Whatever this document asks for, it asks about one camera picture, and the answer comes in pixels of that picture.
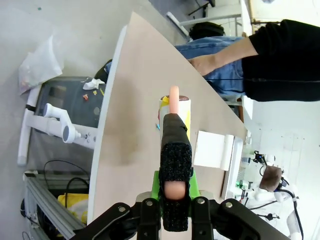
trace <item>tabletop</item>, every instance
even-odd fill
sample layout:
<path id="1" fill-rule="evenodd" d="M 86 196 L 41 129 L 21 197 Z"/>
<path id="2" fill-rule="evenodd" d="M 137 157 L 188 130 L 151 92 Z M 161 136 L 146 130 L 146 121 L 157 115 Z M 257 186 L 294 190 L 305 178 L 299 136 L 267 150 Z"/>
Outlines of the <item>tabletop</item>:
<path id="1" fill-rule="evenodd" d="M 170 86 L 191 99 L 190 138 L 198 130 L 245 139 L 246 128 L 205 79 L 159 32 L 136 13 L 121 32 L 101 107 L 94 149 L 88 223 L 114 203 L 133 206 L 151 191 L 160 166 L 159 99 Z M 199 189 L 221 194 L 225 172 L 194 166 Z M 163 239 L 168 233 L 162 231 Z M 179 234 L 184 239 L 188 232 Z"/>

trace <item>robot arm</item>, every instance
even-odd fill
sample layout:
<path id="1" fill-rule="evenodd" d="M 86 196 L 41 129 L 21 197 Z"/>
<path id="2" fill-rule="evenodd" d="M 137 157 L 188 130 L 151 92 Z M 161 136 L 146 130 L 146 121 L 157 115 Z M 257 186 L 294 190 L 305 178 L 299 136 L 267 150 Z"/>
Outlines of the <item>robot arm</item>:
<path id="1" fill-rule="evenodd" d="M 116 203 L 71 240 L 158 240 L 161 205 L 154 198 L 133 207 Z M 213 240 L 213 229 L 231 240 L 289 240 L 235 199 L 221 204 L 200 196 L 191 201 L 192 240 Z"/>

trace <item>white wall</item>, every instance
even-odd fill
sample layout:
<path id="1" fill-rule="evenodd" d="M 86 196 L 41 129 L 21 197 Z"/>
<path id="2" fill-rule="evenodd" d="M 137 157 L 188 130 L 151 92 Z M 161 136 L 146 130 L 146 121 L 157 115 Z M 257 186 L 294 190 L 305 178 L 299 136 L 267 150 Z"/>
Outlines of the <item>white wall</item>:
<path id="1" fill-rule="evenodd" d="M 299 190 L 299 215 L 306 240 L 311 240 L 320 218 L 320 208 L 312 203 L 320 200 L 320 102 L 256 102 L 253 110 L 255 126 L 251 128 L 255 150 L 276 156 L 276 165 L 285 171 L 290 184 Z M 249 181 L 258 182 L 260 165 L 251 167 Z M 273 204 L 259 214 L 274 213 L 284 217 L 292 202 Z M 286 220 L 271 224 L 289 234 Z"/>
<path id="2" fill-rule="evenodd" d="M 251 0 L 252 18 L 261 21 L 291 19 L 312 25 L 320 25 L 319 0 L 274 0 L 264 3 Z"/>
<path id="3" fill-rule="evenodd" d="M 271 4 L 251 0 L 251 10 L 252 18 L 264 22 L 291 19 L 320 26 L 320 0 L 275 0 Z M 255 148 L 276 155 L 276 164 L 299 189 L 304 239 L 318 240 L 320 208 L 313 203 L 320 200 L 320 102 L 257 102 L 253 122 Z M 282 207 L 265 209 L 281 214 Z M 285 233 L 283 223 L 283 219 L 272 221 Z"/>

